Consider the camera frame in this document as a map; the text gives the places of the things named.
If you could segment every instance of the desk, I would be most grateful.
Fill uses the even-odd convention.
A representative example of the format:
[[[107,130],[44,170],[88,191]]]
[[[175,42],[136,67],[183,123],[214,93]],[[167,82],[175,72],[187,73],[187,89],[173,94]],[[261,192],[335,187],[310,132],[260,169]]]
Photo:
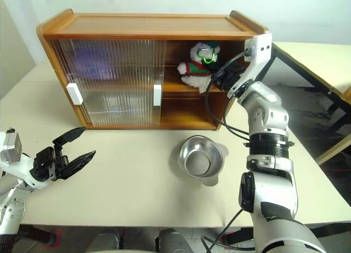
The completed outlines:
[[[2,130],[19,132],[23,151],[34,156],[62,133],[80,124],[44,61],[1,101]],[[247,130],[245,110],[235,104],[230,124]],[[178,145],[201,134],[229,149],[216,187],[190,178],[177,166]],[[303,223],[351,220],[351,208],[339,195],[298,139],[290,157],[295,163]],[[219,131],[90,130],[64,146],[69,159],[96,150],[94,159],[67,181],[36,190],[27,201],[23,223],[70,226],[220,227],[239,210],[241,174],[248,149],[224,127]],[[251,226],[248,213],[234,224]]]
[[[333,101],[329,114],[337,108],[345,111],[345,115],[329,131],[336,131],[351,121],[351,46],[274,42],[271,59],[257,76],[257,81],[262,81],[275,58],[282,60]],[[350,144],[351,140],[346,137],[316,158],[317,163],[321,165]]]

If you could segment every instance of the floor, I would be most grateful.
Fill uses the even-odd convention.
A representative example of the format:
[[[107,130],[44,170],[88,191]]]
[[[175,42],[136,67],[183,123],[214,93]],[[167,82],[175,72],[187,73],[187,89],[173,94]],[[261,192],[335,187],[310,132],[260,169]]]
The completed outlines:
[[[326,134],[326,129],[343,113],[337,111],[333,116],[328,116],[326,106],[330,103],[322,94],[296,87],[277,86],[272,87],[272,89],[281,95],[284,107],[290,114],[291,130],[294,131],[314,158],[333,146],[345,135],[351,133],[351,126],[346,125],[336,133]],[[351,204],[351,173],[346,171],[351,170],[350,151],[344,150],[344,152],[324,164],[322,168],[340,194]],[[62,233],[58,248],[48,248],[31,240],[22,239],[15,245],[13,253],[84,252],[90,241],[104,229],[101,227],[48,226],[41,228],[45,230],[54,229],[56,232],[59,230]],[[159,230],[159,227],[119,228],[124,238],[123,248],[155,251],[155,237]],[[186,238],[194,252],[205,252],[200,236],[206,235],[215,238],[221,229],[178,228],[177,230]],[[351,252],[350,232],[324,237],[320,241],[329,253]],[[213,252],[224,252],[224,249],[214,247]]]

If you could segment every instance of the wooden cabinet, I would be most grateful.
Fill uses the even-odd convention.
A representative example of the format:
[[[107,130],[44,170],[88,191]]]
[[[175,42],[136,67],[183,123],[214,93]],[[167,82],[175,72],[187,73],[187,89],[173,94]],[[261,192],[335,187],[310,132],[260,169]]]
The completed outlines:
[[[230,15],[75,14],[67,9],[37,28],[38,37],[87,128],[215,130],[204,94],[184,84],[177,65],[199,41],[216,40],[219,60],[244,50],[244,40],[268,32],[239,12]],[[83,103],[67,92],[75,83]],[[162,88],[154,104],[155,85]],[[221,119],[228,102],[212,87],[210,106]]]

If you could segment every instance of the red tape mark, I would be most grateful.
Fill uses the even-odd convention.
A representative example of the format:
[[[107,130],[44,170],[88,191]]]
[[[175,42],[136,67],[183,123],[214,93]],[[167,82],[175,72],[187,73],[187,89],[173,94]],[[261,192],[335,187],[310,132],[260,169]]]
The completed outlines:
[[[43,245],[42,247],[43,247],[43,248],[57,249],[57,248],[59,247],[60,243],[61,243],[62,234],[63,234],[64,232],[63,232],[62,230],[55,229],[55,230],[52,230],[50,233],[56,235],[55,244],[50,245],[50,246]]]

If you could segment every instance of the ribbed glass panel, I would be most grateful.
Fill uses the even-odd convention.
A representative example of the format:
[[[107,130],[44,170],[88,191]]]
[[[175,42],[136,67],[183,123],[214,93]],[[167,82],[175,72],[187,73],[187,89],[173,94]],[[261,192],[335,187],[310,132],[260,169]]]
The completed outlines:
[[[163,84],[166,41],[52,40],[68,82],[83,97],[81,110],[94,126],[147,126],[160,122],[154,85]]]

